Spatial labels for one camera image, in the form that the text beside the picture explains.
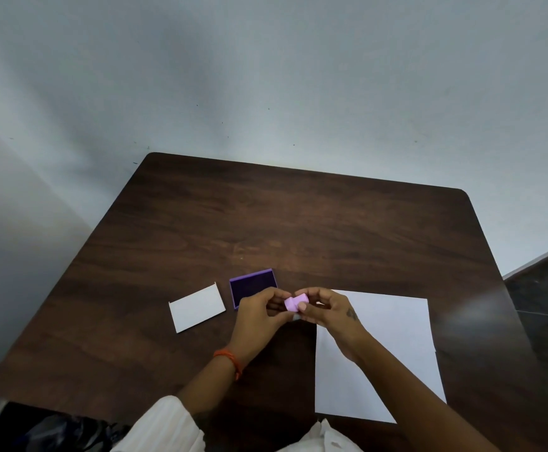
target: person's left arm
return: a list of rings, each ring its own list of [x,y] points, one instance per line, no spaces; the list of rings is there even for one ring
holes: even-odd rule
[[[242,368],[257,357],[278,328],[293,319],[293,313],[284,308],[284,300],[289,296],[288,292],[270,287],[240,301],[233,335],[226,349]],[[232,360],[226,356],[214,357],[180,390],[178,398],[190,415],[209,411],[220,403],[234,377]]]

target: white striped shirt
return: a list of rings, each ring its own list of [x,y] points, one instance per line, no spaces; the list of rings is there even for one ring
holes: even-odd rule
[[[203,432],[175,396],[165,396],[138,419],[112,452],[203,452]],[[349,438],[316,422],[299,442],[280,452],[361,452]]]

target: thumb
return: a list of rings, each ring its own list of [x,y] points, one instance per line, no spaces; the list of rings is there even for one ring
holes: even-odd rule
[[[309,303],[301,302],[297,308],[301,315],[308,319],[309,322],[315,322],[318,325],[324,325],[326,323],[326,315],[328,311],[323,308],[316,307]]]
[[[270,318],[277,328],[280,328],[287,322],[290,322],[293,320],[293,316],[295,315],[294,312],[291,311],[285,311],[285,312],[278,312],[274,317]]]

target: blank sheet of paper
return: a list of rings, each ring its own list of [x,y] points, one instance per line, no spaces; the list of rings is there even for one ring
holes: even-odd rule
[[[226,310],[218,286],[215,283],[203,290],[171,302],[169,309],[172,312],[173,325],[176,327],[177,333],[200,324],[204,320],[217,316]]]
[[[377,341],[446,401],[424,298],[346,292],[362,325]],[[317,326],[315,411],[396,423],[360,368],[339,350],[326,328]]]

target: orange bracelet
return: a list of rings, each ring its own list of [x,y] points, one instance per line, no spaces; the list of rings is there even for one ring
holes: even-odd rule
[[[225,348],[213,352],[214,357],[218,357],[219,355],[230,358],[230,361],[233,363],[234,369],[235,369],[234,380],[235,381],[239,380],[239,378],[243,374],[243,368],[242,368],[242,366],[240,366],[240,363],[236,359],[234,354],[231,351],[229,351],[228,349],[225,349]]]

